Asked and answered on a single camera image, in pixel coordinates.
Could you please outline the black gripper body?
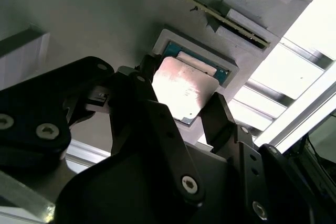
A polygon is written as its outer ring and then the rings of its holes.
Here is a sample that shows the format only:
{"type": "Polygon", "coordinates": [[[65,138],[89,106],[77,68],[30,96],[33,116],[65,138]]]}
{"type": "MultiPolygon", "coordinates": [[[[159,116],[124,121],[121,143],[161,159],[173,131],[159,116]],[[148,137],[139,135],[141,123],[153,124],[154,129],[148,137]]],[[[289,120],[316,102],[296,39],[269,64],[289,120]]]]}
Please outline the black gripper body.
{"type": "Polygon", "coordinates": [[[227,162],[191,145],[187,149],[205,187],[201,207],[179,203],[154,160],[136,151],[76,175],[57,200],[57,223],[233,223],[227,162]]]}

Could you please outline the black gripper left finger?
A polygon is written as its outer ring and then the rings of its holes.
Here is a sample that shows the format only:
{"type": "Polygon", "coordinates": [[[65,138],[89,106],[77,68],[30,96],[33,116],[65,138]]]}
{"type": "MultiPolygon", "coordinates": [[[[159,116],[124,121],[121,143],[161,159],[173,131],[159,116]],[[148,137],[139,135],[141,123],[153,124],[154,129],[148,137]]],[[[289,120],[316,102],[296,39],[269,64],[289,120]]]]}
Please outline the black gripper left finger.
{"type": "Polygon", "coordinates": [[[166,105],[142,73],[114,71],[86,57],[1,91],[1,167],[53,169],[71,141],[70,128],[96,112],[110,117],[111,157],[140,152],[183,205],[200,205],[205,190],[166,105]]]}

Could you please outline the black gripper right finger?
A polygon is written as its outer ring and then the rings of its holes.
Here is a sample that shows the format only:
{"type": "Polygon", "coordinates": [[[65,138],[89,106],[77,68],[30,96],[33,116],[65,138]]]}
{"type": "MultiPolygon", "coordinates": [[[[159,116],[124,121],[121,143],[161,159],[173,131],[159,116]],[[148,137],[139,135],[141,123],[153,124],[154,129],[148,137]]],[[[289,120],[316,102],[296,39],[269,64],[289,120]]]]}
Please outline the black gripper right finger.
{"type": "Polygon", "coordinates": [[[272,145],[256,147],[223,95],[212,95],[201,119],[211,152],[228,163],[230,223],[335,223],[312,182],[272,145]]]}

